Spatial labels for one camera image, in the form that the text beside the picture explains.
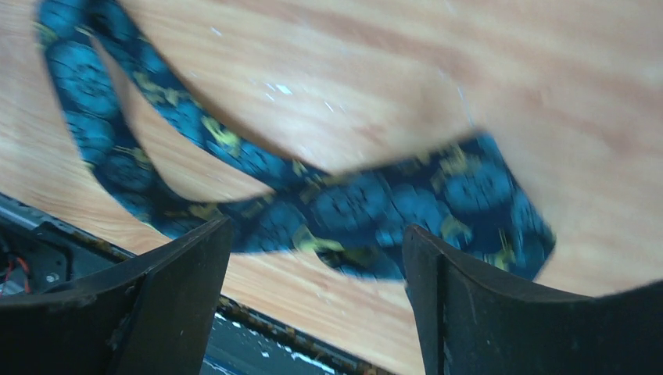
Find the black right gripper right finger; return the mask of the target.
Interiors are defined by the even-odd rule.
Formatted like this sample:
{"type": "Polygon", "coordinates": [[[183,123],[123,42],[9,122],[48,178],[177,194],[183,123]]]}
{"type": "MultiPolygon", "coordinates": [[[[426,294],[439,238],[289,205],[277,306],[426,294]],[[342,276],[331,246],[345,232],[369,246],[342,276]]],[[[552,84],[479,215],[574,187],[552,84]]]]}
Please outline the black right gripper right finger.
{"type": "Polygon", "coordinates": [[[503,271],[422,227],[403,236],[428,374],[659,374],[662,284],[590,297],[503,271]]]}

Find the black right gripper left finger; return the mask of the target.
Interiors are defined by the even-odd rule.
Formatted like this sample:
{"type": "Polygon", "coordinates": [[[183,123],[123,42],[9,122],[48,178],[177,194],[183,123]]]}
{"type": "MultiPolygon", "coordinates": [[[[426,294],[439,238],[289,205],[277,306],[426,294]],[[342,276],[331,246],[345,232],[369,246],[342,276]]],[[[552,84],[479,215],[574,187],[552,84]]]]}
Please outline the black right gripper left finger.
{"type": "Polygon", "coordinates": [[[2,373],[197,374],[232,234],[211,220],[43,294],[2,299],[2,373]]]}

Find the blue patterned necktie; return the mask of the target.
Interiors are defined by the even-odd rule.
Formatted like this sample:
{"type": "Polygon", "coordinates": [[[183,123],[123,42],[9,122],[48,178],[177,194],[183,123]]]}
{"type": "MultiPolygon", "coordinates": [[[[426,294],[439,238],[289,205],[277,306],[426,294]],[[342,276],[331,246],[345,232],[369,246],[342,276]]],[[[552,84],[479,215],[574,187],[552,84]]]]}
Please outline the blue patterned necktie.
{"type": "Polygon", "coordinates": [[[98,183],[133,217],[180,238],[215,216],[234,252],[312,252],[349,276],[400,280],[406,227],[533,279],[555,237],[494,139],[464,140],[379,168],[333,176],[275,155],[216,120],[116,1],[42,1],[35,28],[63,117],[98,183]],[[160,177],[132,133],[92,38],[193,145],[271,188],[239,202],[194,202],[160,177]]]}

